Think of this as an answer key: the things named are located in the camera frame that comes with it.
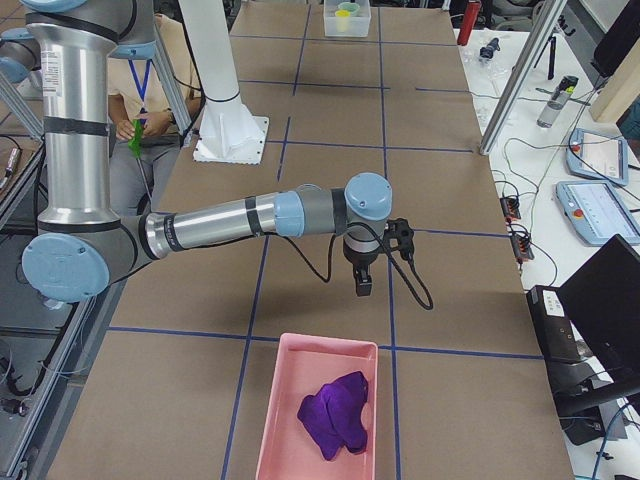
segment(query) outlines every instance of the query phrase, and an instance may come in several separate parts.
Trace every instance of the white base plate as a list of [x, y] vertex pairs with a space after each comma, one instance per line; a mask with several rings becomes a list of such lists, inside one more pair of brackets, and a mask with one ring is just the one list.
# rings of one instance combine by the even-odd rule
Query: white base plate
[[214, 137], [201, 137], [198, 140], [193, 158], [196, 162], [223, 162], [223, 163], [244, 163], [257, 165], [262, 160], [262, 152], [267, 141], [267, 131], [269, 130], [268, 117], [253, 117], [260, 130], [264, 133], [262, 140], [247, 140], [242, 145], [229, 150], [227, 155], [218, 156], [213, 152], [220, 152], [222, 146], [220, 140]]

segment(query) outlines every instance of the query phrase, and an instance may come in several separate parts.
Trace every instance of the black monitor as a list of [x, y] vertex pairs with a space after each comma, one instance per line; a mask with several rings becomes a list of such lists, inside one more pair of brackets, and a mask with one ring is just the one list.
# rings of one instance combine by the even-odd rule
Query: black monitor
[[640, 255], [612, 237], [557, 291], [566, 316], [613, 383], [556, 398], [561, 416], [621, 397], [640, 404]]

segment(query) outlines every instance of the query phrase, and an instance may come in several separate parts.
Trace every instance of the lanyard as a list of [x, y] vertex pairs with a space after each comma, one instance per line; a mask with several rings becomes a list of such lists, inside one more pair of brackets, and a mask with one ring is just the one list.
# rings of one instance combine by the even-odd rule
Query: lanyard
[[136, 82], [136, 89], [138, 90], [138, 95], [140, 95], [140, 100], [142, 100], [142, 104], [144, 105], [144, 96], [147, 93], [147, 84], [149, 83], [149, 72], [151, 71], [151, 60], [147, 60], [147, 64], [145, 66], [144, 71], [144, 80], [142, 80], [142, 85], [140, 85], [140, 79], [138, 78], [138, 73], [136, 72], [135, 66], [133, 65], [133, 61], [129, 60], [129, 68], [131, 69], [131, 75], [133, 75], [133, 81]]

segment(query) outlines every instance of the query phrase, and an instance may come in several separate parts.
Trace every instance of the red bottle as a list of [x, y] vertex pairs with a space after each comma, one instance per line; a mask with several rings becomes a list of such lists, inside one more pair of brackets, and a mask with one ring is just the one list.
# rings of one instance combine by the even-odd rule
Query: red bottle
[[469, 35], [471, 35], [471, 30], [473, 30], [473, 26], [476, 24], [479, 11], [480, 0], [469, 0], [467, 8], [464, 11], [460, 33], [458, 34], [458, 45], [464, 46], [469, 41]]

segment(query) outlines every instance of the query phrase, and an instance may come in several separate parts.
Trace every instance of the blue tape line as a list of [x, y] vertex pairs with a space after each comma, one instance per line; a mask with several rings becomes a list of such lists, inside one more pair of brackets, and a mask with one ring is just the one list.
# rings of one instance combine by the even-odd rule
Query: blue tape line
[[252, 336], [251, 340], [254, 342], [275, 342], [279, 343], [280, 339], [278, 337], [256, 337]]
[[454, 90], [446, 88], [421, 88], [416, 87], [418, 92], [439, 92], [439, 93], [471, 93], [469, 90]]
[[376, 150], [380, 150], [384, 147], [375, 146], [375, 145], [358, 145], [358, 144], [349, 144], [349, 143], [324, 143], [324, 142], [303, 142], [297, 140], [289, 140], [288, 142], [291, 145], [314, 145], [318, 147], [345, 147], [345, 148], [373, 148]]
[[302, 37], [276, 37], [275, 35], [236, 35], [229, 34], [231, 38], [259, 38], [267, 40], [302, 40]]
[[453, 152], [473, 153], [470, 148], [439, 148], [439, 147], [387, 147], [389, 150], [416, 150], [419, 152]]
[[311, 18], [311, 5], [307, 8], [307, 21], [304, 24], [304, 33], [302, 34], [302, 45], [300, 45], [300, 57], [298, 58], [298, 68], [296, 70], [295, 84], [293, 85], [293, 93], [291, 96], [296, 96], [296, 90], [298, 89], [298, 78], [300, 78], [300, 67], [302, 66], [302, 54], [304, 53], [304, 43], [307, 39], [307, 29], [309, 28], [309, 19]]
[[[279, 80], [238, 80], [240, 83], [259, 83], [266, 85], [294, 85], [305, 87], [332, 87], [332, 88], [362, 88], [365, 90], [378, 90], [379, 86], [373, 85], [350, 85], [342, 83], [307, 83], [307, 82], [282, 82]], [[390, 90], [391, 87], [383, 87], [385, 90]]]
[[400, 406], [398, 405], [398, 359], [396, 355], [396, 320], [394, 315], [395, 302], [393, 296], [393, 271], [391, 270], [391, 262], [387, 262], [387, 277], [389, 279], [389, 323], [391, 328], [391, 380], [393, 391], [393, 426], [395, 433], [396, 480], [402, 480], [402, 455], [400, 453]]
[[520, 360], [544, 360], [542, 355], [526, 355], [522, 353], [500, 353], [500, 352], [480, 352], [473, 350], [452, 350], [447, 348], [424, 348], [424, 347], [405, 347], [393, 346], [391, 350], [396, 352], [414, 352], [414, 353], [436, 353], [442, 355], [461, 355], [465, 357], [491, 357], [491, 358], [517, 358]]
[[242, 384], [244, 383], [244, 376], [247, 370], [247, 362], [249, 359], [249, 347], [251, 346], [251, 334], [253, 332], [253, 325], [256, 320], [256, 313], [258, 311], [258, 299], [260, 298], [260, 289], [262, 287], [262, 279], [264, 276], [264, 266], [267, 262], [267, 250], [269, 249], [269, 237], [264, 242], [262, 249], [262, 259], [260, 260], [260, 269], [258, 271], [258, 281], [256, 283], [256, 291], [253, 297], [253, 306], [251, 307], [251, 319], [249, 320], [249, 328], [247, 330], [247, 337], [244, 344], [244, 352], [242, 354], [242, 366], [240, 367], [240, 378], [238, 379], [238, 386], [236, 388], [236, 398], [233, 403], [233, 414], [231, 415], [231, 425], [229, 426], [229, 436], [227, 437], [227, 447], [224, 453], [224, 462], [222, 464], [222, 473], [220, 474], [220, 480], [227, 478], [227, 469], [229, 468], [229, 458], [231, 457], [231, 447], [233, 445], [233, 435], [236, 429], [236, 421], [238, 419], [238, 410], [240, 408], [240, 397], [242, 396]]
[[432, 229], [422, 229], [422, 228], [414, 228], [416, 232], [427, 232], [427, 233], [435, 233], [440, 235], [461, 235], [468, 237], [494, 237], [494, 238], [509, 238], [510, 236], [506, 233], [485, 233], [485, 232], [458, 232], [455, 230], [432, 230]]
[[384, 110], [384, 67], [382, 56], [382, 12], [378, 7], [378, 50], [380, 54], [380, 108], [382, 114], [382, 160], [384, 166], [384, 178], [389, 178], [387, 169], [387, 117]]
[[284, 140], [282, 142], [282, 151], [280, 152], [280, 165], [278, 166], [278, 173], [276, 180], [279, 182], [282, 177], [282, 168], [284, 166], [284, 153], [287, 149], [287, 139], [289, 138], [289, 127], [291, 126], [291, 117], [287, 117], [287, 127], [284, 130]]
[[385, 45], [422, 45], [425, 47], [457, 47], [453, 43], [431, 43], [431, 42], [382, 42]]
[[246, 340], [245, 335], [234, 335], [232, 333], [197, 332], [192, 330], [169, 330], [164, 328], [141, 328], [141, 327], [109, 327], [111, 332], [133, 332], [133, 333], [155, 333], [159, 335], [178, 335], [183, 337], [210, 337], [226, 338], [231, 340]]
[[[270, 40], [302, 40], [302, 37], [278, 37], [275, 35], [229, 35], [231, 38], [259, 38], [259, 39], [270, 39]], [[333, 42], [333, 43], [370, 43], [377, 44], [380, 43], [380, 40], [352, 40], [348, 38], [307, 38], [306, 40], [310, 42]], [[458, 45], [453, 43], [432, 43], [432, 42], [393, 42], [393, 41], [382, 41], [384, 45], [421, 45], [424, 47], [457, 47]]]

